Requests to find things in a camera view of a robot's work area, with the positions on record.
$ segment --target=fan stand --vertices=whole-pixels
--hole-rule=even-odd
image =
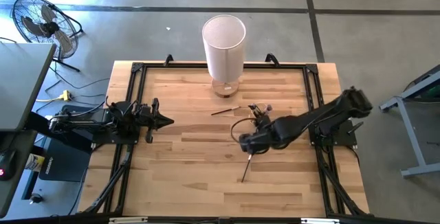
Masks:
[[[51,4],[51,5],[48,5],[48,6],[49,6],[49,8],[54,9],[54,10],[60,12],[62,15],[66,16],[71,21],[73,21],[74,23],[77,23],[80,26],[80,29],[77,32],[75,32],[74,34],[70,35],[70,37],[73,37],[73,36],[79,34],[80,32],[84,32],[83,26],[76,19],[74,19],[74,18],[70,17],[69,15],[65,14],[63,11],[61,11],[59,8],[57,8],[54,4]],[[55,63],[59,63],[60,65],[66,66],[69,69],[72,69],[74,71],[80,72],[80,70],[78,68],[75,68],[74,66],[71,66],[71,65],[63,62],[63,59],[61,58],[61,48],[59,49],[58,58],[53,58],[52,61],[55,62]]]

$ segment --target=lamp base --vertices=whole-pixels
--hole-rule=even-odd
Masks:
[[[229,98],[239,90],[239,80],[224,83],[212,79],[211,84],[215,94],[222,98]]]

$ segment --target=white lampshade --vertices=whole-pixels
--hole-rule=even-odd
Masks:
[[[235,16],[222,14],[206,21],[202,30],[209,74],[233,82],[243,73],[246,27]]]

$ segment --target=wire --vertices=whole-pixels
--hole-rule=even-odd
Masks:
[[[39,112],[41,109],[45,108],[46,106],[48,106],[48,105],[51,104],[52,102],[53,102],[53,101],[48,102],[47,104],[44,104],[43,106],[39,107],[37,110],[35,110],[35,113],[38,114],[38,112]]]
[[[309,128],[309,126],[311,126],[312,124],[314,124],[314,123],[316,122],[316,120],[318,120],[320,117],[324,116],[324,115],[327,114],[328,112],[332,111],[333,109],[335,109],[335,108],[334,108],[334,107],[333,107],[333,108],[330,108],[330,109],[326,110],[325,112],[321,113],[320,115],[318,115],[318,117],[315,117],[312,121],[310,121],[310,123],[308,123],[308,125],[306,125],[304,128],[302,128],[300,134],[302,134],[305,130],[307,130],[307,128]]]
[[[411,101],[411,102],[420,103],[420,104],[440,104],[440,101],[425,102],[425,101],[417,100],[415,98],[404,98],[404,97],[401,97],[401,96],[393,96],[393,97],[394,98],[400,98],[402,100],[407,100],[407,101]]]
[[[70,82],[68,82],[66,79],[64,79],[60,74],[58,74],[58,72],[55,70],[55,69],[52,69],[51,67],[49,67],[57,76],[59,76],[62,80],[64,80],[64,82],[66,82],[67,84],[69,84],[71,87],[73,87],[73,88],[75,88],[75,89],[83,89],[83,88],[85,88],[85,87],[88,87],[88,86],[90,86],[90,85],[93,85],[93,84],[95,84],[95,83],[98,83],[98,82],[102,82],[102,81],[104,81],[104,80],[110,80],[110,78],[104,78],[104,79],[101,79],[101,80],[95,80],[94,82],[91,82],[91,83],[89,83],[89,84],[87,84],[87,85],[84,85],[84,86],[82,86],[82,87],[77,87],[77,86],[73,86],[73,84],[72,83],[70,83]]]
[[[88,111],[85,111],[85,112],[79,113],[79,114],[75,114],[75,115],[71,115],[71,117],[79,117],[79,116],[91,113],[92,111],[95,111],[96,109],[100,108],[104,103],[105,103],[105,101],[103,101],[101,104],[97,105],[96,107],[94,107]]]
[[[256,118],[255,118],[255,117],[247,117],[247,118],[243,118],[243,119],[241,119],[241,120],[235,122],[235,124],[233,124],[233,125],[231,126],[231,137],[233,138],[233,140],[234,140],[236,143],[239,143],[239,141],[234,137],[234,134],[233,134],[234,127],[235,127],[237,124],[239,124],[239,123],[241,123],[241,122],[243,122],[243,121],[246,121],[246,120],[256,120]]]
[[[49,91],[49,89],[51,89],[52,87],[55,87],[58,83],[62,82],[62,80],[58,80],[57,82],[55,82],[54,84],[52,84],[51,86],[49,86],[48,88],[44,89],[44,92],[49,95],[49,93],[47,91]]]
[[[125,114],[127,114],[127,111],[129,111],[129,109],[130,109],[135,103],[138,103],[138,100],[133,101],[133,102],[129,105],[129,107],[128,107],[128,108],[124,111],[124,113],[122,114],[122,117],[124,117]]]
[[[105,94],[101,93],[101,94],[96,94],[96,95],[93,95],[93,96],[77,95],[77,96],[70,97],[69,100],[72,101],[72,102],[75,102],[75,103],[79,103],[79,104],[97,105],[96,103],[88,103],[88,102],[77,101],[77,100],[75,100],[75,98],[77,98],[77,97],[93,98],[93,97],[99,97],[99,96],[105,96]]]
[[[199,221],[193,224],[201,224],[201,223],[217,223],[218,220],[206,220],[206,221]]]
[[[7,41],[11,41],[11,42],[17,43],[16,41],[13,41],[12,39],[4,38],[4,37],[0,37],[0,39],[4,39],[4,40],[7,40]]]
[[[53,102],[55,100],[62,100],[62,98],[58,97],[58,98],[53,98],[50,100],[35,100],[35,101],[37,101],[37,102]]]
[[[78,189],[78,193],[76,194],[76,198],[75,198],[75,201],[74,201],[74,204],[72,205],[72,207],[71,207],[71,209],[70,209],[70,211],[69,211],[69,214],[67,214],[67,215],[70,215],[70,214],[72,214],[72,211],[74,211],[74,208],[75,208],[75,205],[76,205],[76,203],[78,202],[78,199],[79,199],[79,197],[80,197],[80,193],[81,193],[81,190],[83,189],[83,181],[84,181],[84,176],[85,176],[85,173],[87,172],[87,168],[85,168],[84,169],[84,172],[82,173],[82,176],[81,176],[81,180],[80,180],[80,187],[79,187],[79,189]]]
[[[38,138],[37,140],[35,140],[34,144],[37,143],[37,142],[39,142],[39,141],[41,141],[44,137],[45,137],[45,136],[42,136],[42,137]]]
[[[12,137],[11,141],[9,142],[9,145],[7,148],[4,148],[1,152],[9,149],[11,147],[11,145],[14,143],[15,137],[17,137],[18,132],[14,132],[14,136]]]
[[[98,109],[99,107],[101,107],[104,103],[105,103],[105,101],[102,102],[101,104],[97,105],[96,107],[94,107],[94,108],[92,108],[92,109],[90,109],[90,110],[88,110],[88,111],[85,111],[85,112],[83,112],[83,113],[78,113],[78,114],[73,114],[73,115],[55,115],[55,116],[53,116],[53,117],[51,117],[51,118],[49,119],[49,122],[52,121],[54,118],[58,118],[58,117],[79,117],[79,116],[82,116],[82,115],[85,115],[85,114],[91,113],[92,111],[95,111],[96,109]]]
[[[99,97],[99,96],[105,96],[105,93],[96,94],[94,96],[78,95],[78,96],[72,96],[72,98],[77,98],[77,97],[93,98],[93,97]]]
[[[405,89],[404,89],[403,91],[406,91],[406,90],[411,86],[411,84],[412,84],[413,82],[414,82],[414,81],[409,82],[409,83],[406,85],[406,87],[405,87]]]
[[[355,156],[356,156],[356,159],[357,159],[357,164],[360,166],[360,160],[359,160],[359,155],[358,155],[358,153],[352,148],[352,147],[350,147],[350,146],[346,146],[349,150],[351,150],[351,152],[353,152],[354,154],[355,154]]]

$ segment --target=gray metal stand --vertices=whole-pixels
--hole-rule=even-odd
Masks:
[[[421,152],[421,149],[419,147],[419,142],[417,141],[417,136],[414,132],[415,127],[411,124],[410,117],[408,115],[408,112],[406,110],[404,100],[406,98],[413,98],[421,93],[437,86],[440,84],[440,71],[437,73],[427,77],[425,80],[422,80],[421,82],[417,83],[415,86],[409,88],[408,90],[401,93],[399,96],[396,96],[394,98],[391,98],[388,100],[385,104],[382,104],[379,106],[380,110],[382,112],[387,112],[390,108],[393,108],[395,106],[399,107],[400,114],[402,116],[402,119],[404,120],[404,124],[406,127],[406,131],[408,132],[408,136],[410,138],[412,149],[414,149],[415,156],[417,158],[417,162],[419,163],[419,166],[408,168],[406,170],[401,171],[401,175],[403,177],[408,177],[412,175],[420,175],[424,173],[429,172],[440,172],[440,163],[435,164],[426,164],[424,156]]]

